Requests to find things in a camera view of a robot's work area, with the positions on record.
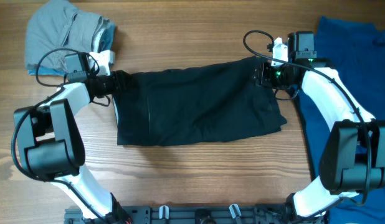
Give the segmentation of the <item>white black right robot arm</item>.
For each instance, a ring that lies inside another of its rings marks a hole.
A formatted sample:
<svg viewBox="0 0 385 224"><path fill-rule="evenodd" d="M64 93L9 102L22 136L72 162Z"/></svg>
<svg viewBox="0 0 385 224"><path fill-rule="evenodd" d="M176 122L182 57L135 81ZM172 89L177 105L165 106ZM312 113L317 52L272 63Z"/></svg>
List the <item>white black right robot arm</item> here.
<svg viewBox="0 0 385 224"><path fill-rule="evenodd" d="M291 222L314 219L358 194L385 187L385 120L366 111L327 62L261 62L255 81L267 88L296 85L311 98L330 130L318 177L289 201Z"/></svg>

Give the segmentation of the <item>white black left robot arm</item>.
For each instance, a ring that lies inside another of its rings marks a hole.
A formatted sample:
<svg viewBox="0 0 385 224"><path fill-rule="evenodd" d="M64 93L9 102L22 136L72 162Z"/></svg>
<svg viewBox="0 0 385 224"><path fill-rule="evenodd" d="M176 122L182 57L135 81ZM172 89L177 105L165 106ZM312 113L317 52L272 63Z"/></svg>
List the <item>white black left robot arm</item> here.
<svg viewBox="0 0 385 224"><path fill-rule="evenodd" d="M26 177L63 190L79 207L82 223L131 223L129 214L85 165L85 148L74 116L94 98L119 95L131 86L131 75L71 78L53 95L14 112L11 156Z"/></svg>

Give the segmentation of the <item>black shorts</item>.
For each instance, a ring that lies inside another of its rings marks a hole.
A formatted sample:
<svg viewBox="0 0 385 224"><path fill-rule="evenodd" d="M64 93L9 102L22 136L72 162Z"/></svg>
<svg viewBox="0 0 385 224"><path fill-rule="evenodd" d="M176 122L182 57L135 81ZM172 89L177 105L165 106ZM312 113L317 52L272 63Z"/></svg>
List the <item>black shorts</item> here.
<svg viewBox="0 0 385 224"><path fill-rule="evenodd" d="M255 84L261 60L248 57L205 67L127 75L113 97L117 143L177 146L272 134L287 120L273 91Z"/></svg>

